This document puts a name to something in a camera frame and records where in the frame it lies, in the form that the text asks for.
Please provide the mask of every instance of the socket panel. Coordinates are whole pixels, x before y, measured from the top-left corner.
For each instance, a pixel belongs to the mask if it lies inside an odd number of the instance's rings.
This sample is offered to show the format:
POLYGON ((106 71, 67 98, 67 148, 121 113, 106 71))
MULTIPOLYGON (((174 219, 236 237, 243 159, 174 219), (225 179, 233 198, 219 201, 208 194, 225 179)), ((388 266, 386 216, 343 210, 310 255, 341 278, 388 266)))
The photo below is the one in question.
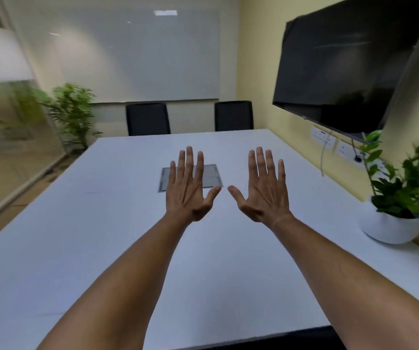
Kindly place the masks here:
POLYGON ((312 140, 318 142, 320 145, 324 145, 326 142, 326 148, 328 150, 333 150, 334 145, 336 143, 336 137, 333 135, 329 135, 327 132, 324 132, 323 130, 318 129, 316 126, 312 127, 312 130, 310 132, 310 137, 312 140))
MULTIPOLYGON (((357 167, 365 170, 365 164, 363 161, 363 152, 360 149, 358 149, 357 146, 356 146, 357 155, 360 158, 362 158, 362 162, 357 162, 355 160, 356 154, 355 154, 354 148, 352 147, 351 144, 348 144, 347 142, 344 142, 344 141, 339 141, 339 144, 337 144, 336 154, 344 158, 346 161, 352 162, 357 167)), ((387 169, 384 167, 385 165, 387 165, 387 163, 380 159, 376 159, 370 164, 370 166, 374 164, 376 164, 380 170, 380 172, 377 173, 374 177, 387 179, 387 176, 383 174, 383 173, 388 173, 387 169)))

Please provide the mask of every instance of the white wall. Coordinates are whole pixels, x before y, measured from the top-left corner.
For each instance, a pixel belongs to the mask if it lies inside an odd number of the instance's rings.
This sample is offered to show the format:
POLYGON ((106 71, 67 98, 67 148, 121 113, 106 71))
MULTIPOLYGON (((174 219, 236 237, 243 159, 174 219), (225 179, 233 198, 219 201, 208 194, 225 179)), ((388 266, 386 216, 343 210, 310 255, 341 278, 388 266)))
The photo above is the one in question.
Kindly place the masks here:
MULTIPOLYGON (((59 8, 216 8, 221 13, 219 100, 236 99, 239 0, 0 0, 44 90, 65 82, 54 49, 50 48, 49 18, 59 8)), ((169 102, 172 133, 214 131, 215 101, 169 102)), ((125 104, 94 105, 96 127, 104 136, 126 136, 125 104)))

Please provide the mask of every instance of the wall-mounted tv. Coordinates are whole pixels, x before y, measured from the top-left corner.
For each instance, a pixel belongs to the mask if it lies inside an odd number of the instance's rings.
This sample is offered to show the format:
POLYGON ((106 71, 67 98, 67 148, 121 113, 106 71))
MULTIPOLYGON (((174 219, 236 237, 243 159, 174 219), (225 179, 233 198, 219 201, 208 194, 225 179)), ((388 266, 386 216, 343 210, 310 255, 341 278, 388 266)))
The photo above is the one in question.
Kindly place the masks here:
POLYGON ((419 43, 419 0, 345 0, 288 22, 273 104, 353 139, 382 129, 419 43))

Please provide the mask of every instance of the white plant pot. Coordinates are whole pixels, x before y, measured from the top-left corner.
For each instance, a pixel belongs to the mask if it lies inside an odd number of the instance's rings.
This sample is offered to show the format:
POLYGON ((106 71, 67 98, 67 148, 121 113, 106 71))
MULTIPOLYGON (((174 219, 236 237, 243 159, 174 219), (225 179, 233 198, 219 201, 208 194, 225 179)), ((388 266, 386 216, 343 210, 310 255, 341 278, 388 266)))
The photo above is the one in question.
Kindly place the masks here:
POLYGON ((419 235, 419 217, 406 219, 377 212, 371 198, 362 205, 359 226, 370 237, 392 245, 410 242, 419 235))

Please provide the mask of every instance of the forearm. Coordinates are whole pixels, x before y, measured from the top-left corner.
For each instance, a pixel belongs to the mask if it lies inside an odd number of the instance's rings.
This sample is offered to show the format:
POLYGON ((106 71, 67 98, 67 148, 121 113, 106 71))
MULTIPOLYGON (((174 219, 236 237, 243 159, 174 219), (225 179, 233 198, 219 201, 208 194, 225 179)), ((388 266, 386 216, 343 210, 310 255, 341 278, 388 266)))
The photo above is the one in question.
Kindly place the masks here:
POLYGON ((188 223, 185 217, 166 214, 97 278, 39 349, 141 348, 188 223))
POLYGON ((273 232, 348 349, 419 349, 419 301, 293 216, 273 232))

